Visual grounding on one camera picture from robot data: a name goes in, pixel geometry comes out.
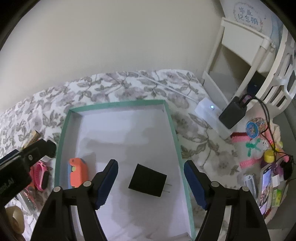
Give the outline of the clear jar metal lid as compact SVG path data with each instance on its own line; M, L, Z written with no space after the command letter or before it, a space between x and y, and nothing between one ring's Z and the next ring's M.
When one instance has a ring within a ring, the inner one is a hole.
M33 214L38 210L34 197L27 189L22 190L16 197L26 212Z

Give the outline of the pink crochet mat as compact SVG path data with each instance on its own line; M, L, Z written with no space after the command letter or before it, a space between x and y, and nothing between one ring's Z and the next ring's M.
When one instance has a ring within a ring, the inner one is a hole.
M261 136L250 138L247 133L234 132L230 137L241 169L247 169L260 163L264 152L270 147L268 141Z

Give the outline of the yellow small bottle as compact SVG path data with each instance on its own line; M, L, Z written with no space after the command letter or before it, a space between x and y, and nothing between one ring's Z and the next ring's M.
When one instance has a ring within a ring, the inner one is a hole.
M266 163L273 163L275 161L274 151L269 149L264 152L264 161Z

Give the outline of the floral fleece blanket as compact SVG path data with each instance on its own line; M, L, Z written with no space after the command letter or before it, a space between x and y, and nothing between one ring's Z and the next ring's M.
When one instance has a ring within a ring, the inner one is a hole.
M230 138L222 139L194 112L208 97L192 72L158 70L100 73L49 87L1 112L1 155L20 149L37 130L59 141L67 112L85 105L163 99L176 129L184 160L192 160L209 178L238 187L241 169Z

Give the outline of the smartphone with lit screen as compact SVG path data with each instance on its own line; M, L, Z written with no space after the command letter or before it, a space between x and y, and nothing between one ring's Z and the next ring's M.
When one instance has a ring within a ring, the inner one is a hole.
M262 169L262 175L260 178L260 191L258 196L258 206L262 215L265 215L268 196L271 187L271 165L266 165Z

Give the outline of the orange foam puzzle piece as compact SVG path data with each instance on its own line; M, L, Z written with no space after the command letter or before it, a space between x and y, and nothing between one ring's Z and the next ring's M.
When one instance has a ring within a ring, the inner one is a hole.
M77 188L89 180L88 166L81 158L71 158L69 160L70 175L69 181L72 188Z

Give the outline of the pink smart watch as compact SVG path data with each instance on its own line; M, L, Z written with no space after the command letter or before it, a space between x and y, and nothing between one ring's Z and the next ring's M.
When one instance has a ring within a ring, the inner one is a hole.
M49 180L49 171L47 165L38 161L33 166L33 182L39 191L44 191L47 188Z

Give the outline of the teal cardboard tray box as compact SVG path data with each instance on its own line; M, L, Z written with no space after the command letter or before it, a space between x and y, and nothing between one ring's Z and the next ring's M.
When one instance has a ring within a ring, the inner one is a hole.
M88 105L68 111L59 140L55 185L70 188L71 158L92 179L111 159L118 175L97 216L108 240L192 240L189 188L180 145L164 100ZM138 164L166 175L160 197L129 189Z

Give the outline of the framed embroidered sign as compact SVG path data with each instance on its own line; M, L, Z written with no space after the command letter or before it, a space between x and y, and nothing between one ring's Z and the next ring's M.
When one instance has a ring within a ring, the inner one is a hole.
M279 18L261 1L221 1L227 19L237 21L272 38L280 36L282 24Z

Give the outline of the white power strip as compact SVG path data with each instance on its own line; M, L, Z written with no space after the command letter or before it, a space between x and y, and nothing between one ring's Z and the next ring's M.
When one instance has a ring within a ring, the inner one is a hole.
M222 110L216 106L210 99L202 99L195 108L197 117L204 120L222 139L227 139L232 134L231 130L227 129L219 120L219 115Z

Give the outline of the gold rectangular lighter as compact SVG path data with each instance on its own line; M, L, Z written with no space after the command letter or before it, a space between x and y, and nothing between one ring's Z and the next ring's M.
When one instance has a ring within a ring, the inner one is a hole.
M40 138L40 133L36 130L33 130L31 132L30 138L23 145L23 149L26 148L27 146L30 146L31 144L35 143L39 138Z

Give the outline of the white plastic shelf rack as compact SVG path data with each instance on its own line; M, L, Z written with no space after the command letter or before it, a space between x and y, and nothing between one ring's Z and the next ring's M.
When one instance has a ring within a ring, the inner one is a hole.
M241 95L252 77L267 74L275 60L275 44L266 35L241 23L221 19L202 78L210 99L224 109Z

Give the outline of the silver metal clip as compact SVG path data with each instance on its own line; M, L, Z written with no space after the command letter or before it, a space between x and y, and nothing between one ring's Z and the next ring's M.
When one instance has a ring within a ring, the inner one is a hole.
M258 197L257 186L255 182L255 175L254 174L247 174L243 177L244 184L247 186L252 193L253 197L256 199Z

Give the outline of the white lattice basket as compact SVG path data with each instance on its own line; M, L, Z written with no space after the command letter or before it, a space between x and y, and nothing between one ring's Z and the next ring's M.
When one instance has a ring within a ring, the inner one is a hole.
M274 63L256 97L267 105L273 117L282 113L295 97L295 40L286 27Z

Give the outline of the black multiport charger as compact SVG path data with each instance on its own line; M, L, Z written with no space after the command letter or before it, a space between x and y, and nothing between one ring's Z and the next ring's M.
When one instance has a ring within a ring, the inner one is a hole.
M219 120L227 129L231 129L245 116L246 111L247 106L235 96L219 115Z

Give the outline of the blue round sticker tin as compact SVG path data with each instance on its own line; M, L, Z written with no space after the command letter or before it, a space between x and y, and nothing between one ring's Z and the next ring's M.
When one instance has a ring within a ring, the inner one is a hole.
M267 128L267 122L263 118L254 118L246 124L246 133L250 138L257 138Z

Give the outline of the green small box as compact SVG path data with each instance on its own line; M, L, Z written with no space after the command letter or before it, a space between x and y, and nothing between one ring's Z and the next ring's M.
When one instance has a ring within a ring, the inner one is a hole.
M274 189L272 195L272 207L279 207L281 203L282 191L280 189Z

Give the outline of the beige tape roll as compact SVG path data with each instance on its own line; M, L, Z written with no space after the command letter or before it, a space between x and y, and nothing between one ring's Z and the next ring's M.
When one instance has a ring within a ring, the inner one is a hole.
M6 214L14 232L21 235L25 231L25 222L22 210L18 206L10 206L6 208Z

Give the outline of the black plug charger adapter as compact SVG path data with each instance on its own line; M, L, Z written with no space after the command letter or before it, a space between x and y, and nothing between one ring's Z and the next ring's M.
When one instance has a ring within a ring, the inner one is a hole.
M161 197L165 190L168 175L154 169L137 164L128 188L147 195Z

